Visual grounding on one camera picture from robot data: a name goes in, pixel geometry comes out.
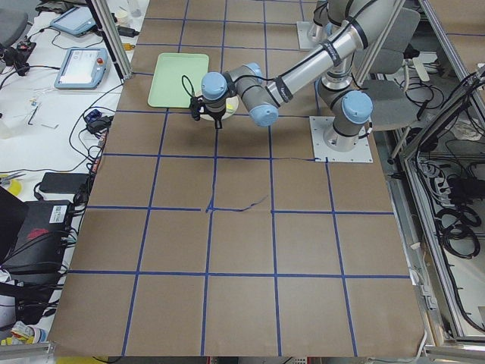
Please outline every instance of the robotic arm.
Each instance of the robotic arm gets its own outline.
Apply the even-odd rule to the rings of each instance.
[[[206,74],[202,80],[199,110],[203,107],[216,125],[221,125],[226,99],[239,95],[254,122],[267,127],[277,120],[278,108],[283,103],[291,101],[302,87],[324,74],[318,92],[336,115],[333,129],[325,139],[336,150],[350,150],[361,126],[372,112],[372,102],[367,95],[348,89],[352,54],[357,49],[367,48],[377,39],[389,22],[393,3],[391,0],[319,1],[315,24],[318,28],[322,19],[329,20],[332,33],[327,39],[288,71],[271,79],[266,86],[261,84],[264,78],[256,63],[222,74]]]

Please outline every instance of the white label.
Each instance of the white label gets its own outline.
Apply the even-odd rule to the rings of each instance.
[[[52,208],[51,219],[48,221],[50,224],[57,224],[58,222],[64,222],[64,216],[66,215],[67,206],[54,206]]]

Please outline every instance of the square grid cell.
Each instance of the square grid cell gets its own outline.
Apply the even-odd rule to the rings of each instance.
[[[98,209],[98,214],[113,211],[125,216],[115,235],[120,241],[107,246],[130,244],[123,249],[130,254],[129,264],[117,262],[106,270],[97,263],[93,270],[94,265],[80,264],[82,256],[74,254],[79,262],[75,277],[109,274],[117,282],[115,287],[124,290],[117,294],[123,295],[125,316],[120,316],[123,324],[112,335],[109,353],[379,356],[380,346],[364,337],[361,329],[365,316],[379,303],[373,303],[374,311],[361,309],[359,282],[374,282],[380,297],[390,294],[394,300],[402,294],[389,287],[394,283],[408,287],[409,304],[400,308],[400,316],[391,315],[386,311],[390,305],[383,305],[381,320],[388,314],[397,322],[408,315],[416,319],[418,308],[409,297],[411,283],[405,268],[359,268],[365,264],[353,254],[352,230],[344,229],[340,236],[346,221],[372,217],[375,226],[382,226],[379,220],[385,223],[393,213],[385,184],[375,177],[379,165],[374,163],[368,173],[371,182],[359,183],[359,175],[366,175],[362,167],[356,169],[353,182],[352,167],[313,160],[308,126],[308,116],[318,110],[313,86],[305,88],[293,100],[295,104],[285,105],[281,124],[269,128],[252,124],[243,105],[227,127],[214,130],[211,123],[194,123],[187,110],[150,108],[146,102],[155,62],[144,59],[142,52],[153,58],[166,51],[207,52],[210,71],[257,61],[263,75],[276,76],[305,56],[298,49],[292,22],[308,20],[314,5],[301,0],[201,3],[150,3],[135,51],[136,76],[124,86],[118,106],[120,123],[105,153],[107,167],[96,180],[94,203],[88,207],[89,212]],[[246,30],[254,38],[241,37]],[[140,121],[146,128],[133,128],[136,143],[128,140],[124,130],[130,116],[133,123]],[[117,172],[119,158],[131,162],[138,179]],[[127,193],[129,186],[140,183],[143,191]],[[358,203],[348,202],[351,195],[358,197]],[[367,209],[371,197],[379,202]],[[86,229],[95,226],[91,220]],[[109,221],[116,229],[114,219]],[[127,228],[137,234],[125,236]],[[395,236],[396,227],[391,228]],[[84,234],[92,236],[89,231]],[[373,235],[377,240],[387,237]],[[368,245],[385,246],[385,242]],[[403,261],[397,245],[386,251]],[[359,266],[352,267],[353,261]],[[378,264],[375,257],[371,263]],[[89,289],[94,288],[84,287],[88,292],[83,300],[89,301]],[[51,339],[60,348],[72,350],[77,336],[89,336],[82,320],[64,335],[70,337],[68,341],[58,334],[65,334],[59,328],[69,319],[63,309],[70,315],[83,312],[84,303],[75,301],[76,294],[66,290],[55,322]],[[147,329],[163,333],[145,339]],[[409,330],[415,338],[417,329]],[[406,332],[388,334],[393,352],[408,354],[408,344],[396,344]],[[75,349],[92,355],[89,345]],[[102,354],[99,345],[96,349],[96,354]]]

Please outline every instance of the gray chair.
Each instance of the gray chair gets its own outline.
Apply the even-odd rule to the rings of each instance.
[[[27,13],[0,8],[0,44],[12,46],[22,36],[27,27]]]
[[[404,51],[411,42],[420,19],[417,11],[401,9],[382,49],[372,64],[371,74],[394,74],[402,67]],[[363,56],[363,52],[355,55],[357,64]],[[365,93],[371,97],[374,103],[372,127],[375,131],[405,128],[403,137],[391,156],[394,159],[410,130],[410,125],[416,120],[416,106],[406,98],[404,92],[393,80],[366,80],[363,82],[362,88],[366,89]]]

